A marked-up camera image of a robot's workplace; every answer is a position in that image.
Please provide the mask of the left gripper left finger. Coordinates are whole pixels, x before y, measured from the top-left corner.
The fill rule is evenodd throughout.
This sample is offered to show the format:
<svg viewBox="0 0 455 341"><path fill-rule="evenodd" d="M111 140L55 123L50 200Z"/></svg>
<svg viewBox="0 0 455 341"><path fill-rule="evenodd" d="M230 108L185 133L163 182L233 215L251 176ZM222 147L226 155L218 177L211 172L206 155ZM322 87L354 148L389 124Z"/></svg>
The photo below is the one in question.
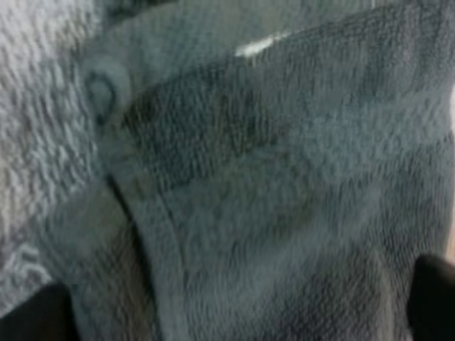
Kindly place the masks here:
<svg viewBox="0 0 455 341"><path fill-rule="evenodd" d="M1 318L2 340L79 340L69 290L52 283Z"/></svg>

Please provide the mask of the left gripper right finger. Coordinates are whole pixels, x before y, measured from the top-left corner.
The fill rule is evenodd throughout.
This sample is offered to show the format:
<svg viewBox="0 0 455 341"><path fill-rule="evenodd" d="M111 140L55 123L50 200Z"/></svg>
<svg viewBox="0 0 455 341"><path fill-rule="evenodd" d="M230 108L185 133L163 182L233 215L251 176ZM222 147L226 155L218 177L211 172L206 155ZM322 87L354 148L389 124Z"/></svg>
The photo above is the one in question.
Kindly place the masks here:
<svg viewBox="0 0 455 341"><path fill-rule="evenodd" d="M454 339L454 265L434 254L414 263L407 301L413 340Z"/></svg>

